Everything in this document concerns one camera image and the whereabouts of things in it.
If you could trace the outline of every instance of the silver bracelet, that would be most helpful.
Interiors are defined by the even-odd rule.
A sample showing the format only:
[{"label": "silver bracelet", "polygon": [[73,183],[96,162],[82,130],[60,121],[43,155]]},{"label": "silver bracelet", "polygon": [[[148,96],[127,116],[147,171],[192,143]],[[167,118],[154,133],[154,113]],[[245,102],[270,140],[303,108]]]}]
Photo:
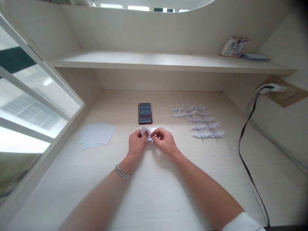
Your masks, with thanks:
[{"label": "silver bracelet", "polygon": [[125,179],[129,179],[129,178],[132,177],[131,175],[128,175],[128,174],[126,174],[125,172],[123,172],[123,171],[120,169],[119,165],[116,165],[116,166],[115,166],[115,170],[118,172],[118,174],[120,174],[121,177],[123,177],[123,178],[125,178]]}]

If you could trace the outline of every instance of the wall plate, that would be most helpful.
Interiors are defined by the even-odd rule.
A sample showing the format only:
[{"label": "wall plate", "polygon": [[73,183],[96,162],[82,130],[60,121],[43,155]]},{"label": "wall plate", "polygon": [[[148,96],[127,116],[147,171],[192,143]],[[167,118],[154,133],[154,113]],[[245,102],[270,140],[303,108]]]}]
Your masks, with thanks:
[{"label": "wall plate", "polygon": [[277,78],[275,76],[270,76],[267,78],[261,85],[268,83],[276,83],[281,86],[287,87],[288,89],[285,92],[272,92],[265,94],[268,98],[276,102],[282,107],[287,107],[301,99],[304,99],[308,96],[308,92],[292,85],[284,80]]}]

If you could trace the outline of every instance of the white plug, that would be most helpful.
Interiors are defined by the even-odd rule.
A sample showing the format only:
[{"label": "white plug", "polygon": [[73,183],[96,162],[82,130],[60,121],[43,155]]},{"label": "white plug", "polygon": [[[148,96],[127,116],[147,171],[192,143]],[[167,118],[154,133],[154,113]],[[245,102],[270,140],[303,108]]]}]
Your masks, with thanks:
[{"label": "white plug", "polygon": [[284,92],[286,91],[288,88],[284,87],[284,86],[280,86],[276,83],[268,83],[268,84],[263,84],[262,86],[260,86],[257,91],[259,91],[261,88],[266,87],[266,86],[271,86],[273,88],[264,88],[260,91],[260,94],[266,94],[269,93],[270,91],[274,91],[274,92]]}]

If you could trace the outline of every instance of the person's right hand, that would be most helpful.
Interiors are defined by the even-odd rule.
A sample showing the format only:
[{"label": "person's right hand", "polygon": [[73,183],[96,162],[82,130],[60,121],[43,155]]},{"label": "person's right hand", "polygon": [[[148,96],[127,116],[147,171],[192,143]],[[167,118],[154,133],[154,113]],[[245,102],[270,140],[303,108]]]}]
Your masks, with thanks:
[{"label": "person's right hand", "polygon": [[151,133],[151,137],[153,142],[168,158],[171,158],[173,155],[180,153],[172,134],[167,130],[163,128],[155,129]]}]

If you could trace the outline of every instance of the black cable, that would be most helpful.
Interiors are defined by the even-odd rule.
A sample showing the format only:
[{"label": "black cable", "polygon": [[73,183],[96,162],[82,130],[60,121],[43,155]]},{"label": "black cable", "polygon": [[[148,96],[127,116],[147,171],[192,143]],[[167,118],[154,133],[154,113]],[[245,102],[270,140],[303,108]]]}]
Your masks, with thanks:
[{"label": "black cable", "polygon": [[244,167],[245,167],[245,169],[246,169],[246,171],[247,171],[247,173],[248,173],[248,176],[249,176],[249,178],[250,178],[250,180],[251,180],[251,182],[252,182],[254,188],[256,189],[257,194],[258,194],[258,196],[259,196],[259,198],[260,198],[260,200],[261,200],[261,202],[262,202],[263,208],[264,208],[265,213],[266,213],[267,221],[268,221],[268,226],[266,226],[266,228],[269,228],[269,227],[270,227],[270,218],[269,218],[269,215],[268,215],[268,213],[267,213],[267,210],[266,210],[266,208],[265,208],[265,205],[264,205],[264,203],[263,203],[263,200],[262,200],[262,198],[261,198],[261,196],[260,196],[260,194],[259,194],[259,192],[258,192],[258,190],[257,190],[257,187],[256,187],[256,185],[255,185],[254,182],[253,182],[253,179],[252,179],[252,176],[251,176],[251,174],[250,174],[250,171],[249,171],[247,165],[245,164],[245,161],[243,160],[243,158],[242,158],[242,156],[241,156],[241,152],[240,152],[241,139],[242,139],[242,137],[243,137],[243,135],[244,135],[246,125],[247,125],[248,121],[250,120],[250,118],[251,118],[253,112],[254,112],[255,109],[256,109],[256,103],[257,103],[257,99],[258,99],[258,96],[259,96],[259,94],[260,94],[260,91],[261,91],[262,89],[265,89],[265,88],[274,88],[274,87],[272,87],[272,86],[265,86],[265,87],[262,87],[262,88],[258,91],[258,94],[257,94],[256,99],[255,99],[254,104],[253,104],[253,109],[252,109],[252,111],[251,111],[251,113],[250,113],[250,115],[249,115],[249,117],[248,117],[248,120],[246,121],[246,123],[245,123],[245,125],[244,125],[244,127],[243,127],[243,129],[242,129],[242,132],[241,132],[241,137],[240,137],[240,140],[239,140],[239,142],[238,142],[238,154],[240,155],[240,158],[241,158],[241,160],[242,160],[242,162],[243,162],[243,164],[244,164]]}]

